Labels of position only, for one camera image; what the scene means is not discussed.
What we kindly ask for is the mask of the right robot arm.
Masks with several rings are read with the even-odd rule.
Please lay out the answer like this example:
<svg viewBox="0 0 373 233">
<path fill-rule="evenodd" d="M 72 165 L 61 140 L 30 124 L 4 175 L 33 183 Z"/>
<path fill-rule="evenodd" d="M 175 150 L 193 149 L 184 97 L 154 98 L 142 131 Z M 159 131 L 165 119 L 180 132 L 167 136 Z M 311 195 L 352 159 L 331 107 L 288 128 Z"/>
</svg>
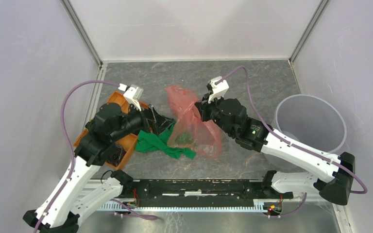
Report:
<svg viewBox="0 0 373 233">
<path fill-rule="evenodd" d="M 347 205 L 355 175 L 352 154 L 331 154 L 297 142 L 271 125 L 249 117 L 237 99 L 201 100 L 195 106 L 202 121 L 213 121 L 242 148 L 272 155 L 305 170 L 298 173 L 269 171 L 261 185 L 265 197 L 304 192 L 319 194 L 333 204 Z"/>
</svg>

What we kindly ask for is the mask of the red plastic trash bag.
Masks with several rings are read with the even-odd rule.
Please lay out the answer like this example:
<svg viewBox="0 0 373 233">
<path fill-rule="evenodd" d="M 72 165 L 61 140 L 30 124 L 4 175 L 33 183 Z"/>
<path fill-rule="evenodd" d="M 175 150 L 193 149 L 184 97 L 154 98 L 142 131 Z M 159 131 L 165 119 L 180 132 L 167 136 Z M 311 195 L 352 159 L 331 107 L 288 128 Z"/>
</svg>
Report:
<svg viewBox="0 0 373 233">
<path fill-rule="evenodd" d="M 203 121 L 195 103 L 197 95 L 190 89 L 175 84 L 165 88 L 168 104 L 176 118 L 167 145 L 216 159 L 221 155 L 221 133 L 212 121 Z"/>
</svg>

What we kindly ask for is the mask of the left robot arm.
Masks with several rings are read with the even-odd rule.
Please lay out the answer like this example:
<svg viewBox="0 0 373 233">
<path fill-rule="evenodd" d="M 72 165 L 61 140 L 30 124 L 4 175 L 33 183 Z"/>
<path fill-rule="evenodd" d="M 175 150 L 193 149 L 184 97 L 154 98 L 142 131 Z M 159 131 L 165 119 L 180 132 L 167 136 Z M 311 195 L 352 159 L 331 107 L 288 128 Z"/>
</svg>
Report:
<svg viewBox="0 0 373 233">
<path fill-rule="evenodd" d="M 77 232 L 103 204 L 117 196 L 127 198 L 133 192 L 131 177 L 118 171 L 78 199 L 86 183 L 116 153 L 116 142 L 139 131 L 159 135 L 174 122 L 174 119 L 157 113 L 152 106 L 125 113 L 117 103 L 102 105 L 86 124 L 86 135 L 71 149 L 72 160 L 61 181 L 39 208 L 25 213 L 23 220 L 35 233 Z"/>
</svg>

